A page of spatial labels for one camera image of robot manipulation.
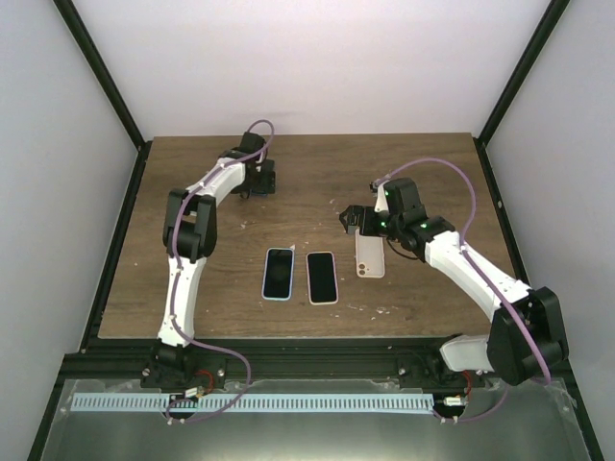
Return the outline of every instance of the black phone screen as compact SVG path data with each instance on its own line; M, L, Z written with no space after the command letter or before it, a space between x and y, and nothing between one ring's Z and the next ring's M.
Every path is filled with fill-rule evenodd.
M262 297L268 300L288 300L292 287L294 254L286 248L272 248L267 252Z
M312 304L336 303L337 282L332 253L307 255L307 283Z

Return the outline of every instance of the white wall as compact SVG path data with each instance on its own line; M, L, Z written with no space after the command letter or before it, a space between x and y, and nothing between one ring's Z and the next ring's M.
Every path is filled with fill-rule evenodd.
M489 146L531 280L561 300L606 459L615 459L613 17L613 2L570 2Z
M479 134L548 0L76 0L146 137Z
M0 457L26 459L83 334L135 160L51 1L0 5Z

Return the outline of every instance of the black metal frame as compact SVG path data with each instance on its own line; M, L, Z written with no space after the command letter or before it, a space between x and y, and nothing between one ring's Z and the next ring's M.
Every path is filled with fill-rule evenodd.
M128 191L122 205L115 227L111 247L105 262L103 274L96 291L95 299L86 332L81 342L81 353L68 354L61 365L56 385L45 410L37 437L29 459L40 459L47 434L53 421L56 407L67 379L140 379L153 345L152 340L145 339L100 339L98 331L107 303L111 284L121 248L126 236L128 224L135 205L141 178L145 171L151 141L145 142L135 120L131 116L122 96L113 82L108 68L86 30L71 0L54 0L61 16L68 25L75 40L84 53L92 71L105 90L111 105L124 125L128 135L139 151ZM517 94L521 84L528 75L533 63L553 31L557 20L563 14L569 0L552 0L538 24L529 44L519 59L504 92L493 109L475 146L480 165L486 178L489 193L504 234L504 241L518 279L528 281L523 260L519 253L512 228L508 221L504 203L493 175L486 147L494 132L502 122L504 115ZM398 376L400 368L416 368L429 359L432 352L445 341L443 337L432 338L352 338L352 339L225 339L210 340L216 346L231 348L245 354L253 364L256 379L263 378L318 378L346 377L387 379L396 376L403 387L422 387L428 392L459 392L462 381L450 380L434 382L431 376L408 373ZM225 378L239 379L245 377L239 361L212 352L197 352L198 359L224 367ZM554 376L563 377L572 397L578 402L577 417L583 430L583 436L593 459L603 459L585 407L578 392L577 382L566 361L553 370Z

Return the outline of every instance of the wooden board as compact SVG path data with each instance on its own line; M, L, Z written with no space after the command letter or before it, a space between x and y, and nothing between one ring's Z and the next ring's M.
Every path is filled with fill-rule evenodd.
M136 199L100 329L104 338L155 337L167 290L162 224L168 192L198 181L238 137L166 137L153 144ZM276 137L277 193L218 208L218 242L203 273L195 313L200 337L342 337L485 333L482 311L450 280L385 246L383 279L359 279L355 239L338 213L347 205L372 205L368 184L421 157L454 162L473 182L478 212L468 239L508 273L504 239L467 133L293 135ZM439 164L406 170L418 184L429 215L463 226L470 210L465 183ZM270 247L296 247L293 295L271 302L261 295ZM335 255L339 303L308 302L306 254Z

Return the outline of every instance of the robotic arm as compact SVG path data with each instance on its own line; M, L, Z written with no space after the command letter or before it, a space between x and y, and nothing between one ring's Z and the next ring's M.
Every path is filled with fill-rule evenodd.
M540 367L521 330L500 299L463 256L459 234L441 216L428 217L416 184L408 178L372 187L375 206L349 206L339 219L347 233L392 238L421 261L454 281L479 305L491 322L489 335L457 336L440 348L455 372L496 372L517 385L540 375ZM508 276L469 245L465 250L516 309L549 367L568 357L568 343L555 293L531 289Z
M208 257L213 253L217 240L216 209L229 194L248 198L251 194L267 195L275 192L275 163L266 159L266 153L247 162L224 167L226 163L255 153L265 144L262 137L247 132L239 147L226 151L217 160L214 168L187 189L173 189L169 193L162 241L167 248L169 285L166 295L164 318L158 334L162 345L170 348L186 347L189 342L178 333L171 322L171 297L177 276L178 263L173 255L171 238L177 215L185 197L200 184L200 189L190 200L185 212L195 217L194 222L182 220L177 238L177 250L182 263L182 272L175 290L175 321L184 336L194 337L194 306L199 279ZM214 174L217 167L221 172Z

